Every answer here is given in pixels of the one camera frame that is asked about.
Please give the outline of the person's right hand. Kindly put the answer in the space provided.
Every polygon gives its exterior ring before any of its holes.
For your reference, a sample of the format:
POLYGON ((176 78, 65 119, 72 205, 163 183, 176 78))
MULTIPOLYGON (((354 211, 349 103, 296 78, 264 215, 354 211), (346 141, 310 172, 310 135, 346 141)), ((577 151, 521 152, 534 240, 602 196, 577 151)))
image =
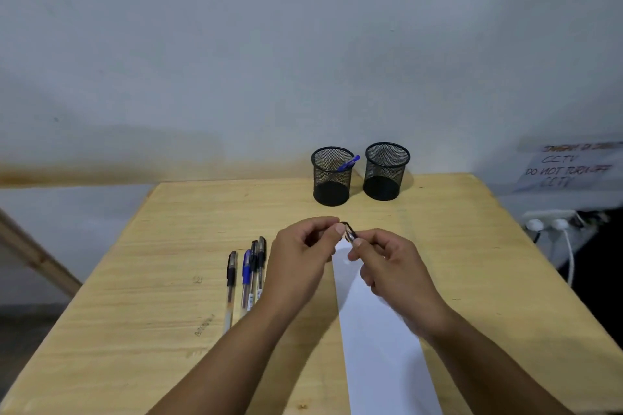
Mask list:
POLYGON ((382 229, 356 232, 378 253, 378 269, 362 263, 360 276, 372 293, 399 314, 409 329, 428 343, 444 334, 451 309, 437 291, 416 245, 407 238, 382 229))

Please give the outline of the person's left hand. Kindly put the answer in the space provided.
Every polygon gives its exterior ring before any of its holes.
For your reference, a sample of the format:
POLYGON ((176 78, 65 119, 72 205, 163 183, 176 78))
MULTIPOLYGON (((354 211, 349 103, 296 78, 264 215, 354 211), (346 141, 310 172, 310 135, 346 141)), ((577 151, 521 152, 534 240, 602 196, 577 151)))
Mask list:
POLYGON ((280 230, 270 255, 260 303, 289 324, 311 300, 334 252, 313 252, 319 233, 340 223, 335 216, 304 219, 280 230))

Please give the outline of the person's right forearm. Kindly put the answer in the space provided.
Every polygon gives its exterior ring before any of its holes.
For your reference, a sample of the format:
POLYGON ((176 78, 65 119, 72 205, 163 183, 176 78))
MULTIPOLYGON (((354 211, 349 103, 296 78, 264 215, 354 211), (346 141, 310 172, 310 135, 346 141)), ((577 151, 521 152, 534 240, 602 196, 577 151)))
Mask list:
POLYGON ((473 415, 574 415, 494 341, 452 309, 421 336, 440 357, 473 415))

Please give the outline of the person's left forearm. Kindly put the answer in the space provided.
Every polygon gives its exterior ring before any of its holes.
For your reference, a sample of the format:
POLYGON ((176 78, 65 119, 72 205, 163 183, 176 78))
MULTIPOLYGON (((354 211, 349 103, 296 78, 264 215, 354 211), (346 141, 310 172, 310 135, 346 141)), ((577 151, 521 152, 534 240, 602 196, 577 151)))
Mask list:
POLYGON ((146 415, 244 415, 300 309, 265 295, 146 415))

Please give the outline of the black mesh pen cup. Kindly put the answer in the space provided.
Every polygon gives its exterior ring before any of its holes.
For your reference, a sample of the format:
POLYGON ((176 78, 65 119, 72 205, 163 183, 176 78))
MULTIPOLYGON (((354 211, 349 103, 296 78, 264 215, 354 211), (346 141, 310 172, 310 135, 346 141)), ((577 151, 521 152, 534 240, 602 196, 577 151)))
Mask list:
POLYGON ((363 191, 377 201, 396 199, 410 161, 409 151, 395 143, 377 142, 368 146, 365 157, 363 191))
POLYGON ((337 207, 347 202, 353 168, 341 173, 335 171, 354 156, 350 150, 337 146, 319 148, 312 153, 313 197, 319 204, 337 207))

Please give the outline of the black cap clear pen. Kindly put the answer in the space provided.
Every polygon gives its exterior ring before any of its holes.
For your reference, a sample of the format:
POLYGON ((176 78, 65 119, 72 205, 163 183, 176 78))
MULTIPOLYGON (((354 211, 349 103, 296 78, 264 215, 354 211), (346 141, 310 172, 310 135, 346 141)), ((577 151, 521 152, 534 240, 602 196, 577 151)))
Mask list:
POLYGON ((263 236, 260 236, 257 240, 255 247, 256 254, 256 293, 255 302, 259 300, 263 292, 263 285, 265 280, 265 264, 267 259, 267 241, 263 236))
POLYGON ((232 251, 229 254, 227 261, 227 302, 224 314, 224 323, 223 323, 223 331, 222 334, 226 334, 231 326, 233 321, 233 313, 234 313, 234 299, 235 299, 235 290, 236 290, 236 277, 237 277, 237 267, 238 267, 238 252, 232 251))
POLYGON ((251 247, 251 284, 247 299, 247 310, 251 310, 257 300, 258 269, 259 269, 259 241, 254 240, 251 247))

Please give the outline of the blue cap clear pen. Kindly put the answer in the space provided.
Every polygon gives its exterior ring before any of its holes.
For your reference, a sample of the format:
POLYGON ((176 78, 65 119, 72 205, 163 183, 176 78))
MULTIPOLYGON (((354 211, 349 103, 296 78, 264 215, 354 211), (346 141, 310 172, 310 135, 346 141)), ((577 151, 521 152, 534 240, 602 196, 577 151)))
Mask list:
POLYGON ((247 311, 252 309, 254 301, 253 295, 253 252, 247 249, 244 253, 242 263, 242 298, 240 317, 244 317, 247 311))

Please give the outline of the white paper sheet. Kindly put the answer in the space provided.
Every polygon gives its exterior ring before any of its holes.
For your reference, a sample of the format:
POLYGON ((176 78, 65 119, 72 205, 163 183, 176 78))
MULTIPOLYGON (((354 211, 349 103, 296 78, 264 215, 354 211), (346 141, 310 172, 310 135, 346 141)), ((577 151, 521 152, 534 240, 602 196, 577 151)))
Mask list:
POLYGON ((442 415, 419 339, 373 294, 342 239, 332 257, 351 415, 442 415))

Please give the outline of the white power strip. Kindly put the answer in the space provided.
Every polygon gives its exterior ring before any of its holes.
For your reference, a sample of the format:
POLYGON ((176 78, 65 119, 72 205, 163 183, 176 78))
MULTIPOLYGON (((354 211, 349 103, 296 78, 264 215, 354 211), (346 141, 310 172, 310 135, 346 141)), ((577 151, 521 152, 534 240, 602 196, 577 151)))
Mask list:
POLYGON ((600 225, 594 221, 587 214, 582 214, 579 211, 572 209, 546 209, 539 211, 528 211, 519 217, 520 226, 534 238, 536 235, 546 236, 553 234, 557 237, 562 235, 563 232, 554 230, 550 227, 550 223, 553 219, 565 218, 569 221, 570 227, 566 231, 572 239, 584 239, 590 238, 599 230, 600 225), (541 233, 535 233, 525 229, 525 223, 530 219, 540 219, 544 223, 544 230, 541 233))

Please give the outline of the handwritten paper sign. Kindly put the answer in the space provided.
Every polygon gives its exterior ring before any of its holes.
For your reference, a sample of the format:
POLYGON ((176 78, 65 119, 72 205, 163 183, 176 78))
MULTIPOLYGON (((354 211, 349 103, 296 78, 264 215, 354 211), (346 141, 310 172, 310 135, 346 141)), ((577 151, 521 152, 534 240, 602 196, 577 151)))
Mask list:
POLYGON ((620 140, 540 146, 513 192, 585 190, 613 171, 621 154, 620 140))

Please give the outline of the wooden beam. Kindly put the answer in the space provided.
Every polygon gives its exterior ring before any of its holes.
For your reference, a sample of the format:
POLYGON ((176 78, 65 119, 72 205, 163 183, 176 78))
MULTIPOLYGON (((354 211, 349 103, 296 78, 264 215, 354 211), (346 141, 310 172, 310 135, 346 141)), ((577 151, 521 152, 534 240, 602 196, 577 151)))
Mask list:
POLYGON ((70 299, 82 282, 0 208, 0 244, 22 263, 57 287, 70 299))

